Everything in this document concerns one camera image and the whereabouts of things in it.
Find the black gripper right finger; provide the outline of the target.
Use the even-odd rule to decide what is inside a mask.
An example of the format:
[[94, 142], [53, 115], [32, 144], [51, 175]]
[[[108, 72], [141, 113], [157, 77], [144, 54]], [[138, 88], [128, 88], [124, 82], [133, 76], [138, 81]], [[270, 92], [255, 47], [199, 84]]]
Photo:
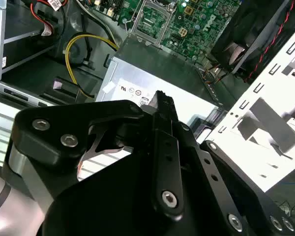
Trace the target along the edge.
[[291, 219], [215, 143], [198, 144], [165, 97], [165, 204], [181, 218], [185, 204], [204, 236], [295, 236]]

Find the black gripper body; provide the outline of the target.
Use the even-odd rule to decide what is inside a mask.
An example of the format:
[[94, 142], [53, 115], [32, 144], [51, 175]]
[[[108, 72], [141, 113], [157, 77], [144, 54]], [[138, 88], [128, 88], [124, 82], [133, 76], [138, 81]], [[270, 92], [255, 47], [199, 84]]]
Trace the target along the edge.
[[181, 218], [165, 204], [165, 127], [153, 124], [131, 155], [65, 190], [43, 224], [45, 236], [202, 236], [190, 204]]

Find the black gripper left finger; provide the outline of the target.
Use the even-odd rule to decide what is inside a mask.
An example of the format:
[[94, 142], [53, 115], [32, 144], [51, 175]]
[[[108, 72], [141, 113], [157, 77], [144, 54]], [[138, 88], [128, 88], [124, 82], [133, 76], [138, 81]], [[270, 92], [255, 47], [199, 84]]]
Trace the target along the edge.
[[144, 111], [129, 100], [32, 108], [16, 115], [11, 169], [24, 156], [18, 174], [48, 214], [68, 188], [131, 155], [153, 124], [166, 126], [165, 97], [158, 91]]

